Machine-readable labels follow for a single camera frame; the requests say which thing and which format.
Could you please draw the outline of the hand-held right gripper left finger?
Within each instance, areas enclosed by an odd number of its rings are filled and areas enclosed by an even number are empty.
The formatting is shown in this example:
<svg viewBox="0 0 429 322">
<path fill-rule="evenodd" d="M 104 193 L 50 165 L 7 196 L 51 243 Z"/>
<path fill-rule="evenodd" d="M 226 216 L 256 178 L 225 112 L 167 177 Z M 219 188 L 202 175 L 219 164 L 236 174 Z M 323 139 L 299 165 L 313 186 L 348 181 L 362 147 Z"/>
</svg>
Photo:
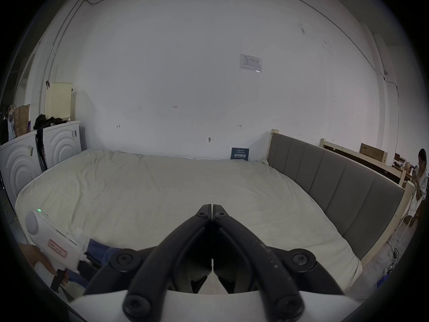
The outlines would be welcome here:
<svg viewBox="0 0 429 322">
<path fill-rule="evenodd" d="M 203 205 L 158 246 L 114 251 L 84 295 L 126 290 L 126 318 L 161 318 L 168 290 L 197 294 L 211 273 L 211 224 L 212 206 Z"/>
</svg>

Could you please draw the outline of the person's left hand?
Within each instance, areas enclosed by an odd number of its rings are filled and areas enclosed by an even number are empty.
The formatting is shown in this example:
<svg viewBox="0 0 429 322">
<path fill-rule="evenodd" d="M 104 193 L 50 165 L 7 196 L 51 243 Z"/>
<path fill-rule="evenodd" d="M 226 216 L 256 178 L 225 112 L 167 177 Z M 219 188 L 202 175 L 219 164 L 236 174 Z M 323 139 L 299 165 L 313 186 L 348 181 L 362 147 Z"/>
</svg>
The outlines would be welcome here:
<svg viewBox="0 0 429 322">
<path fill-rule="evenodd" d="M 57 271 L 53 267 L 48 257 L 35 245 L 18 243 L 19 249 L 28 261 L 29 265 L 34 269 L 36 264 L 40 263 L 53 276 L 57 276 Z"/>
</svg>

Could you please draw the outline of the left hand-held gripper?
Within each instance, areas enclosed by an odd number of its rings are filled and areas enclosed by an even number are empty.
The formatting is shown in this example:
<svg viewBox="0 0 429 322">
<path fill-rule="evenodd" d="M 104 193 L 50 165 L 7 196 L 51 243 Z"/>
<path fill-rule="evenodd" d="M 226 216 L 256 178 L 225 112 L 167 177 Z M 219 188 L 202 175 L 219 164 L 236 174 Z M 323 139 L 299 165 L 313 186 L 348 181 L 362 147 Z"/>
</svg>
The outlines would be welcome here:
<svg viewBox="0 0 429 322">
<path fill-rule="evenodd" d="M 82 277 L 78 267 L 90 265 L 85 255 L 89 238 L 81 232 L 77 236 L 55 227 L 48 215 L 40 209 L 31 210 L 25 216 L 25 227 L 31 243 L 37 246 L 46 256 L 56 271 L 51 288 L 58 291 L 60 283 L 69 276 L 69 283 L 75 282 L 82 292 L 88 280 Z"/>
</svg>

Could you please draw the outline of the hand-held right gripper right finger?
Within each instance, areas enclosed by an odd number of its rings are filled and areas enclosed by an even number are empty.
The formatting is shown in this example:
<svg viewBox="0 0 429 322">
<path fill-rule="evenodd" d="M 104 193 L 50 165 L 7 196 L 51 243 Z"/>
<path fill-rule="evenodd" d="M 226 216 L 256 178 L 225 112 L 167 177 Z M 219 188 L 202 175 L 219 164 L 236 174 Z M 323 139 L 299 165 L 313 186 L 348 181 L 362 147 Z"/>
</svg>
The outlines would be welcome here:
<svg viewBox="0 0 429 322">
<path fill-rule="evenodd" d="M 305 311 L 300 292 L 345 297 L 309 250 L 267 246 L 221 205 L 213 205 L 213 263 L 228 293 L 260 293 L 268 321 L 297 321 Z"/>
</svg>

